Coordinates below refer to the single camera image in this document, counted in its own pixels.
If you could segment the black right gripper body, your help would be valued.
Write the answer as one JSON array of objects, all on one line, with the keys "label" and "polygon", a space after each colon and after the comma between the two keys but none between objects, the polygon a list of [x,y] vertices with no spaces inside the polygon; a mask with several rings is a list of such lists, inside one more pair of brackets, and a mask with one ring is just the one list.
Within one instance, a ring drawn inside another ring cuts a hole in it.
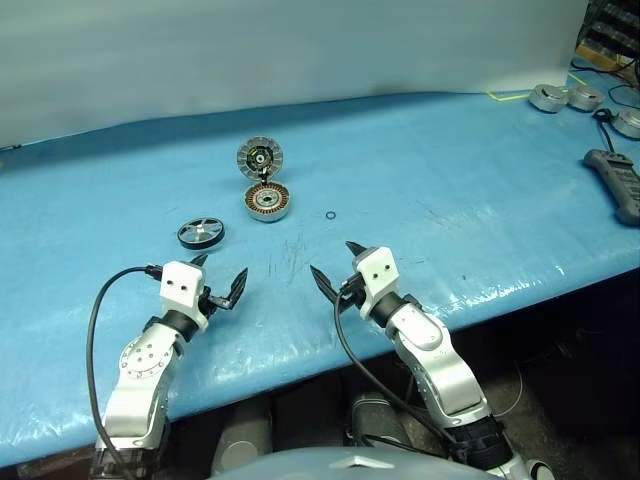
[{"label": "black right gripper body", "polygon": [[355,273],[346,279],[340,287],[341,306],[362,306],[366,299],[366,283],[361,273]]}]

